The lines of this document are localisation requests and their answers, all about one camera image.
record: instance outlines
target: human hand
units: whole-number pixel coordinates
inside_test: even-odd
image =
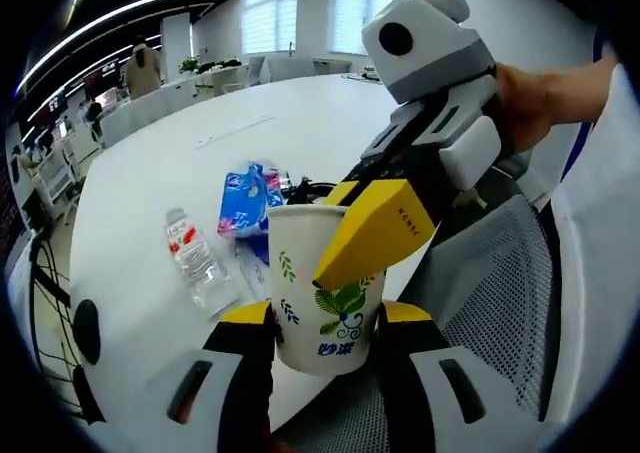
[[[498,63],[496,79],[498,98],[489,108],[489,116],[500,135],[513,141],[515,153],[529,150],[553,125],[545,76]]]

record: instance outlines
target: gray mesh fabric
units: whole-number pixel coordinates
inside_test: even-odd
[[[334,380],[277,437],[298,453],[390,451],[384,403],[370,367]]]
[[[402,300],[508,378],[518,404],[538,416],[552,279],[536,214],[515,196],[431,250]]]

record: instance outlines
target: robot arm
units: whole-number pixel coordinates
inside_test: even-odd
[[[363,30],[401,106],[326,200],[349,208],[314,276],[323,288],[420,248],[508,149],[484,112],[497,93],[495,62],[478,33],[457,24],[468,13],[465,0],[394,0]]]

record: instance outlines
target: white robot part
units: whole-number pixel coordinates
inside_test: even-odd
[[[457,23],[468,9],[465,0],[394,0],[362,30],[380,80],[399,104],[495,67],[478,32]]]
[[[440,150],[440,161],[453,185],[461,191],[467,191],[493,165],[500,148],[500,136],[493,120],[481,116],[455,143]]]
[[[456,23],[462,23],[469,18],[471,11],[467,0],[424,0],[436,7]]]

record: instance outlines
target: white wall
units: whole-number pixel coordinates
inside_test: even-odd
[[[193,25],[195,49],[201,62],[242,58],[242,0],[229,0]]]
[[[345,59],[353,71],[370,64],[366,56],[327,50],[331,0],[298,0],[296,54]],[[577,66],[591,61],[594,28],[555,0],[467,0],[471,18],[496,60],[526,70]],[[195,25],[199,48],[213,60],[242,58],[242,0],[229,0]],[[532,154],[532,171],[523,179],[530,198],[557,185],[571,150],[577,125],[555,127]]]
[[[191,56],[189,13],[167,16],[162,19],[163,73],[167,82],[180,78],[180,63]]]
[[[351,61],[361,71],[371,60],[361,55],[329,53],[329,1],[298,0],[296,55]],[[194,25],[196,51],[206,48],[206,61],[245,58],[242,54],[242,0],[229,0]]]

